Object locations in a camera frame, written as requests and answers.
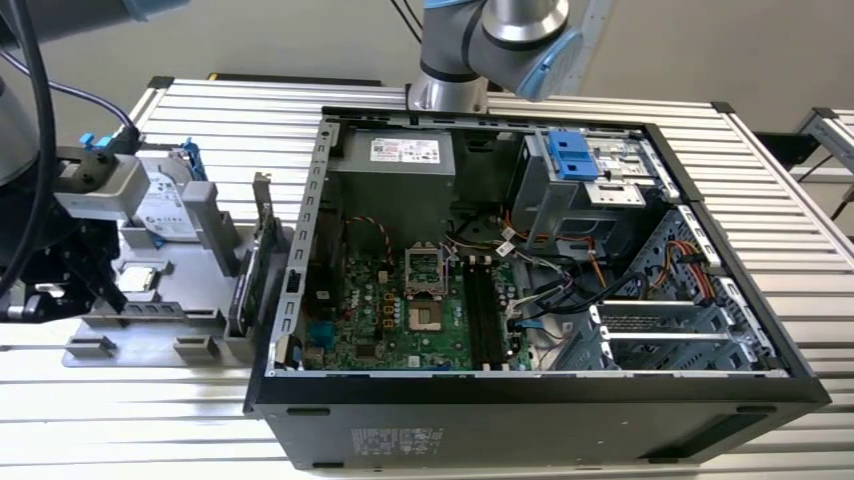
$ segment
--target power supply label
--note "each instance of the power supply label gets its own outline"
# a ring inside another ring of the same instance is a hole
[[[439,140],[374,138],[370,142],[370,161],[440,163]]]
[[[435,455],[444,428],[353,428],[357,455]]]

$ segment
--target sticker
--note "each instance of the sticker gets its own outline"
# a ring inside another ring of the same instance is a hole
[[[596,160],[596,163],[599,164],[599,168],[601,170],[619,170],[620,168],[623,168],[620,162],[615,160]]]
[[[136,210],[145,229],[165,240],[198,240],[172,178],[162,173],[148,172],[148,179],[150,186]]]
[[[440,163],[439,140],[376,138],[370,142],[370,161]]]
[[[501,237],[504,237],[504,240],[512,240],[512,237],[515,236],[516,236],[516,231],[512,228],[507,227],[501,232]]]
[[[513,251],[513,249],[516,248],[516,246],[509,243],[509,242],[504,242],[499,245],[499,247],[495,249],[495,253],[497,253],[501,257],[505,257],[507,254],[509,252]]]
[[[350,434],[356,455],[435,455],[444,428],[353,428]]]

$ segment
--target blue clip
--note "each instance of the blue clip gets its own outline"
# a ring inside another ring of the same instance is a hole
[[[109,142],[112,142],[112,137],[101,137],[101,139],[97,141],[94,146],[97,148],[106,148],[106,146],[109,145]]]
[[[557,176],[563,180],[592,181],[599,178],[599,167],[579,132],[549,131],[548,153],[557,162]]]
[[[520,327],[520,328],[537,328],[540,330],[545,328],[543,326],[543,321],[541,320],[523,320],[520,322],[516,322],[516,327]]]
[[[80,145],[82,145],[82,148],[86,150],[92,150],[92,141],[94,141],[94,134],[93,133],[84,133],[80,136]]]
[[[181,148],[189,155],[189,170],[192,173],[192,179],[206,182],[208,174],[204,171],[204,164],[201,163],[201,149],[198,145],[192,143],[192,137],[186,137],[186,141],[181,144]]]

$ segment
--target black cable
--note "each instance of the black cable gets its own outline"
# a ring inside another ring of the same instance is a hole
[[[637,298],[645,298],[647,291],[649,289],[649,280],[645,275],[640,272],[629,272],[623,275],[616,282],[613,282],[608,287],[596,293],[592,297],[589,297],[584,302],[577,305],[565,306],[565,307],[548,307],[544,308],[539,313],[531,315],[529,317],[523,318],[521,320],[531,320],[533,318],[539,318],[548,313],[553,313],[557,315],[571,315],[573,313],[583,312],[589,308],[592,304],[600,302],[605,298],[611,297],[623,286],[632,280],[640,282],[640,292],[637,293]]]
[[[405,5],[405,9],[409,11],[409,15],[412,16],[412,20],[415,20],[415,24],[417,25],[419,30],[424,31],[424,25],[421,25],[421,21],[417,19],[415,12],[412,11],[412,6],[409,5],[409,0],[403,0],[403,5]]]
[[[9,64],[17,69],[18,72],[29,76],[29,69],[26,68],[26,65],[24,65],[24,63],[17,58],[14,58],[10,53],[0,51],[0,57],[2,57],[6,62],[9,62]],[[112,113],[118,118],[118,121],[125,127],[136,128],[136,125],[133,125],[133,120],[130,120],[128,114],[124,113],[124,110],[121,110],[121,108],[109,100],[98,97],[93,93],[80,90],[78,88],[74,88],[69,85],[64,85],[58,82],[49,81],[48,85],[57,92],[70,95],[72,97],[78,98],[80,100],[85,100],[98,107],[105,108],[109,113]]]
[[[843,201],[839,206],[836,207],[836,209],[832,211],[832,213],[830,214],[830,219],[835,220],[836,218],[839,218],[839,215],[842,215],[842,212],[844,211],[844,207],[847,207],[848,202]]]
[[[33,96],[36,99],[36,113],[38,116],[38,170],[36,180],[36,193],[29,210],[29,218],[21,235],[14,256],[0,277],[0,298],[12,289],[12,285],[21,276],[29,257],[32,256],[41,230],[48,220],[50,203],[53,199],[53,177],[56,170],[56,123],[53,116],[53,102],[50,100],[50,88],[48,74],[44,68],[38,40],[32,26],[26,0],[8,0],[14,37],[24,52],[24,58],[29,65],[32,75]]]
[[[405,27],[409,29],[409,32],[412,33],[412,36],[415,37],[415,41],[417,43],[421,43],[421,37],[417,36],[417,32],[412,28],[412,24],[409,23],[409,19],[405,18],[405,14],[403,13],[403,10],[400,10],[400,6],[397,5],[397,2],[395,2],[395,0],[388,0],[388,1],[391,2],[391,5],[395,7],[395,10],[397,10],[397,15],[400,15],[400,19],[403,20],[403,23],[405,23]]]
[[[820,161],[819,161],[819,162],[812,166],[812,168],[810,168],[810,169],[805,171],[805,173],[804,173],[803,175],[800,175],[800,178],[797,178],[797,183],[800,183],[800,182],[803,181],[803,179],[804,179],[805,177],[808,177],[808,176],[812,174],[812,172],[818,169],[818,167],[820,167],[823,164],[826,164],[826,163],[827,163],[827,160],[830,160],[831,158],[832,158],[832,154],[831,154],[831,155],[827,155],[827,156],[826,156],[826,157],[824,157],[824,158],[823,158],[823,159],[822,159],[822,160],[820,160]]]

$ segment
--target power cable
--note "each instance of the power cable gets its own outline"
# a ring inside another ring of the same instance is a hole
[[[824,157],[824,158],[823,158],[823,159],[822,159],[822,160],[820,160],[820,161],[819,161],[819,162],[812,166],[812,168],[810,168],[810,169],[807,170],[807,172],[805,172],[803,175],[800,175],[800,178],[797,178],[797,183],[803,182],[803,179],[804,179],[805,177],[808,177],[808,176],[812,174],[812,172],[814,172],[815,170],[818,170],[818,168],[819,168],[823,164],[826,164],[826,163],[827,163],[827,160],[830,160],[831,158],[832,158],[832,155],[827,155],[827,156],[826,156],[826,157]]]
[[[53,115],[53,102],[48,74],[44,68],[38,40],[33,31],[32,18],[26,0],[8,0],[13,25],[13,35],[24,52],[24,59],[29,65],[33,96],[36,100],[36,113],[38,117],[38,159],[36,193],[29,210],[26,226],[14,249],[14,255],[0,277],[0,298],[12,289],[14,282],[24,272],[32,256],[41,230],[48,220],[50,203],[53,199],[53,177],[56,170],[56,122]]]
[[[424,25],[421,25],[421,21],[417,19],[415,12],[412,11],[412,6],[409,5],[409,0],[403,0],[403,5],[405,5],[405,9],[409,11],[409,15],[412,16],[412,20],[415,20],[415,24],[417,25],[417,29],[423,32]]]
[[[9,64],[17,69],[18,72],[29,76],[29,69],[26,68],[26,65],[24,65],[24,63],[17,58],[14,58],[10,53],[0,52],[0,57],[2,57],[6,62],[9,62]],[[133,120],[130,120],[128,114],[124,113],[124,110],[121,110],[121,108],[109,100],[98,97],[93,93],[80,90],[78,88],[74,88],[72,86],[64,85],[58,82],[48,81],[48,85],[57,92],[70,95],[72,97],[78,98],[80,100],[85,100],[98,107],[102,107],[118,118],[118,121],[125,127],[136,129],[136,125],[133,124]]]
[[[403,20],[403,23],[405,23],[405,27],[409,29],[409,32],[412,33],[412,36],[415,37],[415,41],[420,44],[421,43],[421,37],[417,36],[417,32],[415,31],[415,28],[412,28],[412,24],[409,23],[409,19],[405,18],[405,14],[403,13],[403,10],[400,9],[400,6],[397,5],[397,2],[395,2],[395,0],[388,0],[391,2],[391,5],[395,7],[395,10],[397,11],[397,15],[400,16],[400,20]]]
[[[839,218],[839,215],[842,215],[842,212],[844,211],[844,207],[848,206],[848,202],[842,201],[842,203],[839,204],[839,206],[836,207],[836,209],[832,211],[832,213],[830,214],[830,219],[831,220],[836,220],[836,218]]]

